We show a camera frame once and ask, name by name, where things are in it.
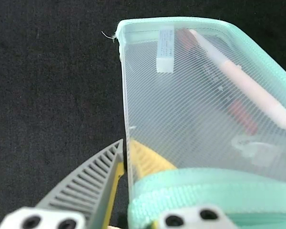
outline black background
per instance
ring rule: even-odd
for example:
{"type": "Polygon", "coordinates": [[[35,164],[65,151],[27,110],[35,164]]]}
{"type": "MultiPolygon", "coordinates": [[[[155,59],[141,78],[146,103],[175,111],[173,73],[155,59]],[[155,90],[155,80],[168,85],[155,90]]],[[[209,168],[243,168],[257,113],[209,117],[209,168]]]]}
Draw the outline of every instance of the black background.
{"type": "MultiPolygon", "coordinates": [[[[209,17],[247,33],[286,70],[286,0],[0,0],[0,221],[124,138],[120,20],[209,17]]],[[[111,224],[125,227],[122,178],[111,224]]]]}

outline transparent pencil case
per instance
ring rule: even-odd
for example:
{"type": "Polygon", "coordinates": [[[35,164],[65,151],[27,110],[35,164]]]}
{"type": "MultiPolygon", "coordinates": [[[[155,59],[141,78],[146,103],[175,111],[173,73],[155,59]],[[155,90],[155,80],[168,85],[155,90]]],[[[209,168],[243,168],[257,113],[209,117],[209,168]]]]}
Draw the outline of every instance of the transparent pencil case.
{"type": "Polygon", "coordinates": [[[205,203],[240,226],[286,213],[286,72],[224,21],[125,20],[115,36],[131,228],[205,203]]]}

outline white eraser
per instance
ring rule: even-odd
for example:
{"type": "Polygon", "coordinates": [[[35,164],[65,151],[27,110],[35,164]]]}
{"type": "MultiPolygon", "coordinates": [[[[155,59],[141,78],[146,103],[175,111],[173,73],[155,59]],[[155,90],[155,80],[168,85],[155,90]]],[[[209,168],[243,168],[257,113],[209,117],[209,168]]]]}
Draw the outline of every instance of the white eraser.
{"type": "Polygon", "coordinates": [[[174,72],[174,27],[163,26],[159,30],[157,47],[157,72],[174,72]]]}

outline loose thread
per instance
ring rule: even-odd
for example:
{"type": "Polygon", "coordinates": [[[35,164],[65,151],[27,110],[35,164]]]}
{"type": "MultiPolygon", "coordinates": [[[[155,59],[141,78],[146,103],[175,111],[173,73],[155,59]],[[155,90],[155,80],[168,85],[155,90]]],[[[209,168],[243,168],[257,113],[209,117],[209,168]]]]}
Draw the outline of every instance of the loose thread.
{"type": "Polygon", "coordinates": [[[113,41],[113,43],[114,43],[114,39],[115,39],[114,36],[113,36],[113,37],[109,37],[109,36],[107,36],[103,31],[101,31],[101,33],[102,33],[106,38],[112,39],[112,41],[113,41]]]}

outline red object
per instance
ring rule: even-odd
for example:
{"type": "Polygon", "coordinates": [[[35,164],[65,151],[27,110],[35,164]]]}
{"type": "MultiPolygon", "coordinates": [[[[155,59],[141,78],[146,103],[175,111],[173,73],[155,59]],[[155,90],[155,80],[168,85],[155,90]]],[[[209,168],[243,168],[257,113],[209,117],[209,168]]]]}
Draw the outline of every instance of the red object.
{"type": "Polygon", "coordinates": [[[251,115],[247,113],[241,101],[235,99],[229,105],[228,110],[235,120],[246,128],[248,135],[254,135],[257,132],[256,123],[252,120],[251,115]]]}
{"type": "MultiPolygon", "coordinates": [[[[186,28],[176,30],[176,37],[186,52],[197,48],[197,45],[199,46],[196,38],[186,28]]],[[[227,109],[234,119],[245,127],[248,135],[254,135],[257,132],[257,124],[253,121],[251,115],[248,114],[241,101],[235,99],[227,109]]]]}

